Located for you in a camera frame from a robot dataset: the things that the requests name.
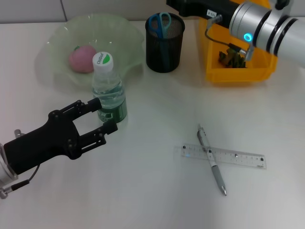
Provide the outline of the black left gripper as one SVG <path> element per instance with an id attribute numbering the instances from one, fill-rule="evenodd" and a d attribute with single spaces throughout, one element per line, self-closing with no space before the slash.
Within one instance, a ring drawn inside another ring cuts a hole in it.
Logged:
<path id="1" fill-rule="evenodd" d="M 56 156 L 71 160 L 106 144 L 105 135 L 118 130 L 114 121 L 107 121 L 99 128 L 79 135 L 73 120 L 101 109 L 98 98 L 86 104 L 78 100 L 67 107 L 49 114 L 48 121 L 40 128 L 4 145 L 9 166 L 16 174 L 46 162 Z"/>

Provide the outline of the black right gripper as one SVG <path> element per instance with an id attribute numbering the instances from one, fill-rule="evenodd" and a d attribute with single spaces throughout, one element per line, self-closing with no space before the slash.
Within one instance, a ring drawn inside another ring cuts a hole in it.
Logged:
<path id="1" fill-rule="evenodd" d="M 231 19 L 239 7 L 239 3 L 230 0 L 167 0 L 166 4 L 179 12 L 183 17 L 201 17 L 206 20 L 222 16 L 218 24 L 229 26 Z"/>

